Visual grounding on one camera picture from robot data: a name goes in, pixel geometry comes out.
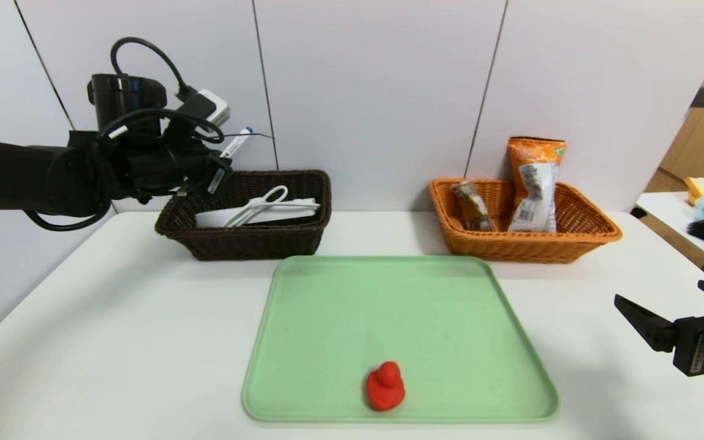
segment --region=wicker basket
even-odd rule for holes
[[[291,218],[266,225],[236,228],[197,228],[195,214],[243,206],[277,185],[287,187],[288,199],[313,197],[321,207],[313,217]],[[295,172],[236,172],[218,197],[173,197],[156,221],[156,231],[178,240],[198,260],[285,259],[317,251],[330,221],[330,178],[320,170]]]
[[[623,237],[618,228],[577,189],[559,183],[555,191],[558,233],[483,233],[463,228],[461,207],[452,186],[463,178],[431,183],[444,239],[453,254],[503,262],[569,263],[586,252]],[[474,180],[499,231],[506,231],[515,210],[515,185],[508,180]]]

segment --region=orange snack bag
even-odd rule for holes
[[[556,181],[567,143],[511,137],[507,145],[515,175],[515,213],[509,232],[556,232]]]

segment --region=snack bag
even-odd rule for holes
[[[464,226],[470,231],[495,231],[496,227],[485,207],[485,201],[477,193],[473,181],[464,181],[453,186],[453,192],[461,204]]]
[[[556,180],[567,150],[564,141],[511,137],[507,145],[515,175],[515,214],[509,232],[556,232]]]

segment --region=white table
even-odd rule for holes
[[[646,192],[637,199],[637,206],[656,217],[704,252],[704,240],[690,236],[686,229],[695,221],[695,210],[688,203],[688,193]]]
[[[120,214],[0,324],[0,440],[704,438],[704,376],[685,378],[615,310],[704,315],[704,273],[634,217],[570,265],[493,263],[561,398],[528,425],[260,423],[240,393],[279,262],[197,262]],[[357,237],[368,237],[360,240]],[[443,254],[433,213],[337,212],[319,254]]]

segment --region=red rubber duck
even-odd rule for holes
[[[368,374],[365,390],[368,393],[368,401],[374,409],[387,411],[398,406],[406,395],[398,364],[388,361]]]

